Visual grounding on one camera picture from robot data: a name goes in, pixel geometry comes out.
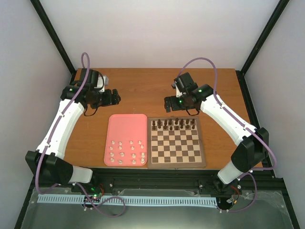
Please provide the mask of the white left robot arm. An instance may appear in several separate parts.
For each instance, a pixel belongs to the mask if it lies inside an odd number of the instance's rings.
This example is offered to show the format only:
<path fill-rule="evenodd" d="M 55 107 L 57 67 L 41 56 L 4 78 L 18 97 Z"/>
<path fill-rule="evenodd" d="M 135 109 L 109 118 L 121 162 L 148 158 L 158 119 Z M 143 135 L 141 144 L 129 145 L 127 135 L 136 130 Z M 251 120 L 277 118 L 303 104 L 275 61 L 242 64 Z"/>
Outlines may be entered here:
<path fill-rule="evenodd" d="M 106 89 L 109 79 L 97 70 L 81 69 L 79 80 L 67 85 L 62 93 L 59 109 L 43 141 L 35 151 L 28 151 L 25 160 L 35 176 L 35 188 L 39 194 L 39 179 L 47 179 L 57 185 L 82 183 L 89 192 L 98 189 L 99 180 L 89 168 L 74 166 L 64 160 L 66 146 L 81 115 L 88 108 L 117 105 L 121 98 L 116 89 Z"/>

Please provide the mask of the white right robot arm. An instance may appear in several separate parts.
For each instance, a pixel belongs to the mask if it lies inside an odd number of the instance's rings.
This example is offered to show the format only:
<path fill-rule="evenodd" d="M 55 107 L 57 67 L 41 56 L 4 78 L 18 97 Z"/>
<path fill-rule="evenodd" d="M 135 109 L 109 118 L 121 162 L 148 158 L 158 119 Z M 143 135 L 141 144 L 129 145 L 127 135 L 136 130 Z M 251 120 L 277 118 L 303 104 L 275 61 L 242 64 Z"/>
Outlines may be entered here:
<path fill-rule="evenodd" d="M 217 174 L 221 185 L 228 185 L 252 170 L 268 156 L 269 133 L 264 128 L 256 128 L 238 116 L 228 107 L 216 91 L 205 84 L 198 87 L 172 84 L 175 96 L 164 99 L 167 112 L 195 109 L 210 116 L 233 140 L 236 149 L 231 160 Z"/>

